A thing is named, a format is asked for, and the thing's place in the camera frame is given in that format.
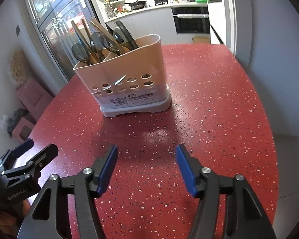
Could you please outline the person's left hand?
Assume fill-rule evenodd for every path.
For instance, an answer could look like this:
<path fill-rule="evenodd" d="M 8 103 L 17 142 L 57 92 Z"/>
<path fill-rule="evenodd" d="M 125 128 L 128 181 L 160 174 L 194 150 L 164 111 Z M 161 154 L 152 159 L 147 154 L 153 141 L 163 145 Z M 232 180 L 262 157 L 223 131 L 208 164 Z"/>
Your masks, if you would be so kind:
<path fill-rule="evenodd" d="M 17 238 L 19 232 L 17 222 L 23 222 L 30 210 L 30 203 L 28 199 L 25 199 L 12 209 L 17 209 L 17 213 L 13 215 L 5 212 L 0 213 L 0 238 Z"/>

